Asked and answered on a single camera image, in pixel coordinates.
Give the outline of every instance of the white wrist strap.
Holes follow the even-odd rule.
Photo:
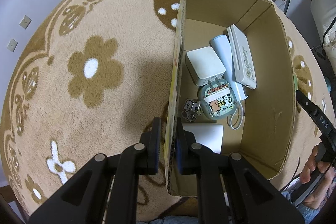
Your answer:
[[[241,116],[240,116],[240,121],[239,121],[238,126],[237,126],[236,128],[234,128],[234,127],[232,126],[232,119],[233,119],[234,115],[236,114],[236,112],[238,111],[238,108],[240,108]],[[244,109],[243,109],[243,106],[242,106],[241,102],[239,101],[239,102],[238,102],[238,107],[236,108],[235,112],[231,115],[231,118],[230,118],[230,120],[229,120],[228,125],[231,127],[231,129],[233,129],[233,130],[237,130],[237,129],[240,128],[240,126],[242,125],[242,123],[243,123],[243,119],[244,119]]]

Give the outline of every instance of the corrugated cardboard edge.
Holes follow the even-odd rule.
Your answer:
[[[178,112],[178,108],[176,106],[179,104],[178,94],[180,90],[180,83],[182,77],[181,63],[182,63],[184,41],[181,30],[183,29],[185,20],[185,3],[186,0],[181,0],[180,8],[177,14],[173,73],[170,85],[169,106],[168,106],[166,136],[164,145],[165,176],[166,176],[166,187],[168,193],[171,193],[169,177],[172,172],[172,159],[174,154],[174,150],[172,149],[172,147],[174,147],[175,142],[176,117]]]
[[[287,39],[287,35],[286,35],[284,25],[283,25],[280,17],[278,16],[278,14],[276,12],[276,9],[274,7],[273,2],[271,2],[269,0],[257,0],[252,5],[251,9],[253,9],[253,7],[255,5],[259,5],[260,1],[266,2],[266,3],[269,4],[269,7],[266,8],[265,11],[267,11],[270,8],[274,9],[274,11],[277,15],[277,18],[279,20],[279,23],[281,25],[283,35]],[[169,96],[169,110],[168,110],[166,138],[165,138],[165,147],[164,147],[166,187],[167,187],[167,191],[172,195],[178,195],[177,193],[172,193],[172,190],[171,190],[171,187],[170,187],[170,175],[172,173],[172,159],[173,159],[173,156],[174,156],[174,149],[172,149],[172,148],[174,147],[176,117],[177,117],[177,112],[178,112],[178,110],[176,108],[176,105],[179,104],[179,97],[177,96],[177,94],[179,93],[180,80],[181,80],[181,74],[182,74],[181,73],[181,71],[182,71],[181,70],[181,57],[182,57],[182,52],[183,52],[183,35],[182,35],[181,30],[183,29],[183,24],[184,24],[184,19],[185,19],[185,9],[186,9],[185,6],[186,6],[186,0],[181,0],[180,9],[179,9],[178,16],[177,16],[177,27],[176,27],[176,34],[175,34],[174,65],[173,65],[173,75],[172,75],[172,82],[171,82],[171,89],[170,89],[170,96]],[[247,11],[246,14],[243,15],[237,23],[243,22],[244,17],[249,13],[249,11]],[[243,29],[244,30],[247,29],[262,14],[260,14],[255,19],[251,20],[248,24],[244,23],[243,24]],[[293,87],[294,87],[294,70],[293,69],[292,69],[292,74],[293,74]],[[296,102],[294,89],[293,89],[293,93],[294,93],[294,100],[293,100],[293,105],[292,105],[293,119],[292,119],[292,124],[290,126],[290,129],[291,129],[290,134],[289,134],[290,138],[289,138],[289,142],[288,142],[288,145],[287,145],[287,148],[286,148],[285,157],[282,161],[280,170],[275,170],[273,167],[267,166],[268,168],[273,169],[277,173],[272,178],[276,177],[283,170],[283,167],[284,167],[285,162],[286,162],[287,157],[288,157],[289,148],[290,148],[290,145],[291,145],[291,142],[292,142],[293,129],[294,129],[294,123],[295,123],[295,102]],[[251,159],[256,160],[258,163],[265,166],[264,163],[261,163],[259,161],[259,159],[254,157],[253,155],[244,154],[243,152],[242,152],[242,154],[245,155],[246,157],[250,157]]]

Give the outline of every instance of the metal screw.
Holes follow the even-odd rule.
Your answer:
[[[104,154],[97,154],[94,157],[95,161],[103,161],[105,159],[105,155]]]
[[[195,150],[199,150],[199,149],[202,148],[202,145],[201,145],[200,143],[193,143],[193,144],[191,145],[191,148],[192,148],[192,149],[195,149]]]
[[[232,153],[231,158],[233,158],[234,160],[240,160],[242,156],[239,153]]]
[[[145,145],[143,143],[137,143],[134,145],[135,150],[143,150],[145,148]]]

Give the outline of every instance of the wall plate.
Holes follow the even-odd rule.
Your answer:
[[[7,49],[9,49],[11,52],[14,52],[16,45],[17,45],[17,42],[12,38],[7,45]]]
[[[21,26],[23,29],[26,29],[26,28],[28,27],[28,25],[30,24],[31,21],[32,21],[32,20],[31,20],[29,17],[27,17],[27,16],[25,15],[25,17],[23,18],[23,20],[20,22],[20,26]]]

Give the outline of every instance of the white power adapter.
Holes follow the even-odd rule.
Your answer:
[[[228,27],[227,33],[232,50],[236,81],[254,90],[257,86],[257,80],[246,35],[235,25]]]
[[[203,86],[222,78],[225,67],[213,48],[204,47],[189,51],[186,54],[185,64],[197,86]]]

